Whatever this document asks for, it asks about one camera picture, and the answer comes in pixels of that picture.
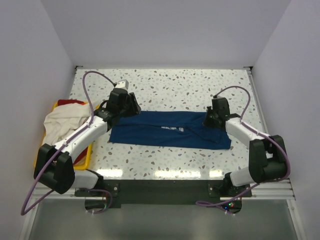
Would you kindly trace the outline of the blue Mickey Mouse t-shirt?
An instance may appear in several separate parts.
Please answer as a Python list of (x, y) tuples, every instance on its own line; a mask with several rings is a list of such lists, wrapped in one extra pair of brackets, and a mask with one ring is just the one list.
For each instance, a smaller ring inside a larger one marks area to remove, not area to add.
[(141, 111), (121, 118), (109, 142), (117, 144), (229, 150), (231, 140), (219, 128), (203, 125), (205, 112)]

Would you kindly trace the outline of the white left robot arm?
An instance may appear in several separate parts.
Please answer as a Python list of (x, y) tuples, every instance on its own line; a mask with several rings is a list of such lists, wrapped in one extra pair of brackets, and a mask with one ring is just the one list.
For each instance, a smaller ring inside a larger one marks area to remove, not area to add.
[(136, 96), (123, 88), (114, 88), (109, 99), (92, 109), (91, 117), (67, 138), (38, 150), (34, 179), (51, 190), (64, 194), (71, 188), (86, 189), (92, 196), (104, 190), (103, 177), (91, 170), (76, 170), (77, 157), (100, 136), (118, 124), (120, 118), (140, 114)]

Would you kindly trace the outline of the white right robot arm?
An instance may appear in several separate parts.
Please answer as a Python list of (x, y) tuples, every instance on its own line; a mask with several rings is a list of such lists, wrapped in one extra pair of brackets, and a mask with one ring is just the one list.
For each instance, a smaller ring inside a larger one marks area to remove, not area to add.
[(214, 96), (211, 102), (203, 125), (232, 135), (248, 148), (248, 166), (226, 173), (219, 191), (233, 197), (242, 186), (287, 179), (291, 167), (283, 138), (260, 132), (237, 113), (230, 113), (226, 98)]

